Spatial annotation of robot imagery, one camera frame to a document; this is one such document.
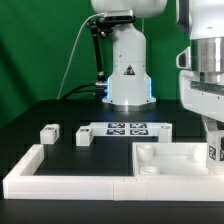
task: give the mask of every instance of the green screen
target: green screen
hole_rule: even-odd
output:
[[[164,13],[145,19],[147,73],[153,96],[179,99],[176,56],[189,44],[176,27],[175,0]],[[70,53],[83,22],[93,15],[90,0],[0,1],[0,127],[31,105],[56,99]],[[136,28],[142,29],[138,19]],[[97,70],[90,32],[81,34],[62,95],[78,85],[94,82]],[[112,38],[100,40],[103,67],[112,73]],[[77,95],[76,98],[92,98]]]

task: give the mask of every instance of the white plastic frame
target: white plastic frame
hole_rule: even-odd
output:
[[[44,159],[34,145],[3,180],[5,199],[224,201],[224,176],[140,175],[136,149],[189,155],[198,143],[133,143],[134,177],[33,176]]]

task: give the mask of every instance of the warning label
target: warning label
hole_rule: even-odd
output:
[[[135,72],[131,65],[128,66],[127,70],[125,71],[124,75],[135,75]]]

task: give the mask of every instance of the black cable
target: black cable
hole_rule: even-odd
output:
[[[90,87],[90,86],[95,86],[95,83],[87,83],[87,84],[78,86],[75,89],[73,89],[70,92],[68,92],[67,94],[65,94],[63,97],[61,97],[61,100],[66,100],[70,95],[72,95],[73,93],[77,92],[78,90],[86,88],[86,87]]]

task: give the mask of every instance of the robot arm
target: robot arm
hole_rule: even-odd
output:
[[[162,13],[167,0],[91,2],[97,13],[104,13],[98,26],[113,25],[113,73],[108,79],[107,97],[103,99],[105,107],[119,111],[147,109],[155,98],[151,96],[151,79],[146,74],[146,39],[134,28],[132,18]]]
[[[177,0],[177,21],[190,47],[177,57],[183,106],[202,115],[207,132],[207,168],[224,173],[224,1]]]
[[[160,14],[167,0],[91,0],[97,13],[108,11],[133,10],[139,18],[147,18]]]

